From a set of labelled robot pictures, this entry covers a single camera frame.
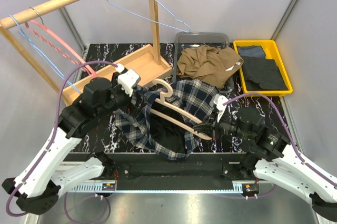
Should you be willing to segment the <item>navy plaid skirt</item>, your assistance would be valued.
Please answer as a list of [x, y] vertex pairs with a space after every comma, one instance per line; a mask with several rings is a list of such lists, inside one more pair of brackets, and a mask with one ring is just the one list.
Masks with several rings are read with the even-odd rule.
[[[182, 80], [172, 85], [173, 94], [166, 101], [200, 120], [208, 118], [213, 108], [211, 99], [218, 89], [200, 80]], [[115, 126], [137, 148], [147, 149], [168, 160], [187, 158], [201, 142], [201, 138], [182, 127], [151, 112], [152, 109], [193, 127], [196, 123], [180, 113], [158, 104], [161, 90], [137, 86], [133, 96], [142, 99], [142, 108], [135, 115], [131, 112], [115, 112]]]

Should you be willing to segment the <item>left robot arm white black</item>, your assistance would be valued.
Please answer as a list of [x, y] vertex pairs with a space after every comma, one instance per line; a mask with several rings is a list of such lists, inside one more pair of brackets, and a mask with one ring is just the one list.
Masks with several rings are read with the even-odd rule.
[[110, 179], [114, 161], [103, 152], [95, 154], [81, 165], [58, 174], [56, 169], [85, 135], [95, 128], [102, 116], [127, 108], [140, 77], [118, 76], [114, 81], [93, 78], [83, 92], [63, 110], [51, 134], [28, 167], [16, 178], [7, 178], [2, 187], [10, 198], [16, 197], [21, 216], [41, 215], [49, 211], [58, 199], [76, 185], [94, 178]]

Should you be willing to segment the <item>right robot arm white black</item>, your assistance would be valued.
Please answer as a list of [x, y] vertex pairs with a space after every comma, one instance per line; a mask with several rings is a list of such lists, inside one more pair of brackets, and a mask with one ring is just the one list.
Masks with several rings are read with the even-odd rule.
[[289, 137], [267, 127], [253, 108], [241, 108], [234, 116], [216, 111], [193, 128], [216, 140], [240, 139], [243, 179], [269, 181], [302, 198], [323, 218], [336, 221], [336, 177], [300, 153]]

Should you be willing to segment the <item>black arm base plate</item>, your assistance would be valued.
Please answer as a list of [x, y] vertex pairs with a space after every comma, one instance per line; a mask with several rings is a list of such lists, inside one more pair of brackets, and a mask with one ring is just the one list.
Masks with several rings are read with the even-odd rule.
[[115, 192], [235, 193], [256, 181], [251, 171], [239, 171], [244, 154], [193, 153], [170, 161], [153, 153], [108, 154], [114, 174], [93, 177], [92, 184], [117, 181]]

